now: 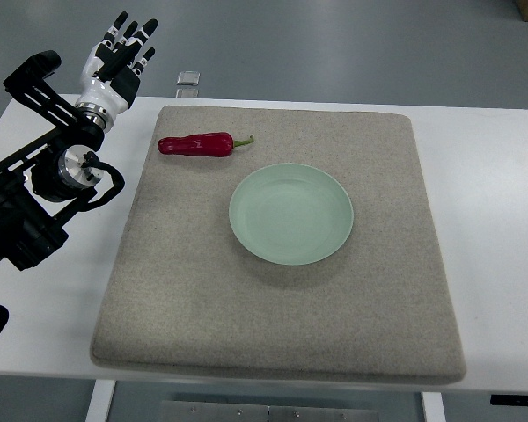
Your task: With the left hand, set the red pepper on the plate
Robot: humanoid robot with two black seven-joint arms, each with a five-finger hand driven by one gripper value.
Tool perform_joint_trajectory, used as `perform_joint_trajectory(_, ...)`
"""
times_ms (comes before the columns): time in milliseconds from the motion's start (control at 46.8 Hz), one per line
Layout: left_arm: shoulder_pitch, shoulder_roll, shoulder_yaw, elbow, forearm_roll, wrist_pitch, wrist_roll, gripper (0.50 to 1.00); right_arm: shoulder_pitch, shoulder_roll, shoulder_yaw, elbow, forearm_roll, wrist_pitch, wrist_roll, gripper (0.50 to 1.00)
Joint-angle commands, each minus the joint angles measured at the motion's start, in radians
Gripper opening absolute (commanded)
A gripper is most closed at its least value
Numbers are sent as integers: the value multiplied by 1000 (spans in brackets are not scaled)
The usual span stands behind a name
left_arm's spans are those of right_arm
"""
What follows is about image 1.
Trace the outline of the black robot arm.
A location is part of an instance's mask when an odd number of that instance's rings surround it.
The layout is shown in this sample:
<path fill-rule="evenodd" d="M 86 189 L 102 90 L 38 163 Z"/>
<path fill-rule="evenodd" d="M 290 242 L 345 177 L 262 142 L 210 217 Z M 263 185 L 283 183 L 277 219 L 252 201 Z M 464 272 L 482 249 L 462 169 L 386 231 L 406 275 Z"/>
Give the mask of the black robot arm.
<path fill-rule="evenodd" d="M 53 50 L 30 56 L 5 80 L 21 105 L 53 129 L 0 161 L 0 261 L 37 266 L 68 239 L 64 225 L 102 207 L 125 186 L 97 155 L 110 120 L 98 105 L 73 106 L 46 82 L 60 66 Z"/>

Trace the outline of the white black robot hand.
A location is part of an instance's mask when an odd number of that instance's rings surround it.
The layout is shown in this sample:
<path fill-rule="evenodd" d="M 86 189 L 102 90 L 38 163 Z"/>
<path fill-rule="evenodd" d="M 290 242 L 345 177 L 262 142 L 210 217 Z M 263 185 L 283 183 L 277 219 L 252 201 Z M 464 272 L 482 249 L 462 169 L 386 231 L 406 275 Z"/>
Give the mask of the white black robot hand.
<path fill-rule="evenodd" d="M 144 46 L 157 28 L 157 19 L 138 25 L 129 22 L 124 11 L 86 60 L 80 77 L 83 91 L 75 107 L 106 133 L 136 99 L 142 74 L 155 54 L 154 47 Z"/>

